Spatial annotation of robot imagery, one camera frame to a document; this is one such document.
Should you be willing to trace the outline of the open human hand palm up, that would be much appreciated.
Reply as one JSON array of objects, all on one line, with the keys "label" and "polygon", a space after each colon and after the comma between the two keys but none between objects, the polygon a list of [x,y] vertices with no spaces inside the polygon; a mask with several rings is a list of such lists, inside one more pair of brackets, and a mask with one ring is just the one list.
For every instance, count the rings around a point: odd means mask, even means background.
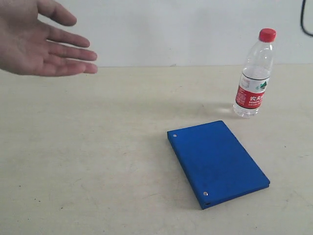
[{"label": "open human hand palm up", "polygon": [[18,74],[45,77],[95,74],[97,54],[88,39],[50,24],[74,26],[76,17],[55,0],[0,2],[0,68]]}]

